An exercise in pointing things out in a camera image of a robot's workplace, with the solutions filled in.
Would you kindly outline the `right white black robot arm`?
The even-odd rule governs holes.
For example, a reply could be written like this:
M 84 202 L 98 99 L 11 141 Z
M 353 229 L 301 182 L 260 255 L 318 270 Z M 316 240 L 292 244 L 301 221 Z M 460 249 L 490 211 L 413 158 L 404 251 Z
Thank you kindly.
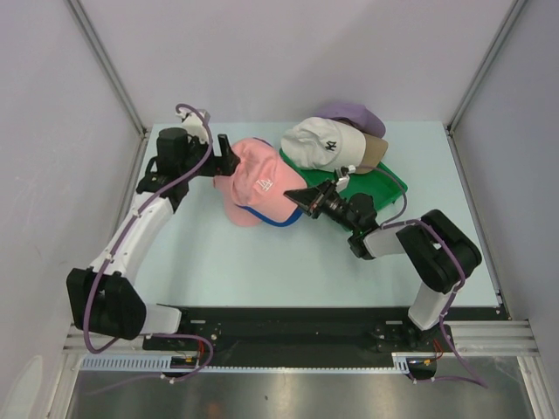
M 413 350 L 423 350 L 433 342 L 433 327 L 440 324 L 482 262 L 477 245 L 438 209 L 419 219 L 382 226 L 376 221 L 372 196 L 357 193 L 345 199 L 332 181 L 288 190 L 284 196 L 307 216 L 315 219 L 325 214 L 349 230 L 349 248 L 357 258 L 407 256 L 422 281 L 408 310 L 411 323 L 403 328 L 404 343 Z

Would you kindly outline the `white NY cap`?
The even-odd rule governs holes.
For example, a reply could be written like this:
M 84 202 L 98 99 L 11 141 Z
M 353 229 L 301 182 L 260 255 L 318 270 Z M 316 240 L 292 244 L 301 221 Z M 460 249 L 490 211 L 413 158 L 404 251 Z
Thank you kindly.
M 311 117 L 283 133 L 281 150 L 298 167 L 333 171 L 357 167 L 366 151 L 366 138 L 341 122 Z

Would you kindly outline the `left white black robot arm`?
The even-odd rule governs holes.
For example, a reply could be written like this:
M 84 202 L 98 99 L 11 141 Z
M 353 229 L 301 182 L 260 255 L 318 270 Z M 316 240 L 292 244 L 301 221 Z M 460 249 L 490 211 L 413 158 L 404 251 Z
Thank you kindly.
M 173 348 L 187 347 L 192 326 L 174 306 L 143 301 L 135 277 L 161 229 L 175 215 L 195 177 L 232 175 L 240 163 L 226 134 L 201 138 L 182 127 L 164 128 L 156 153 L 138 182 L 131 207 L 107 247 L 87 267 L 66 278 L 74 325 L 115 340 L 161 334 Z

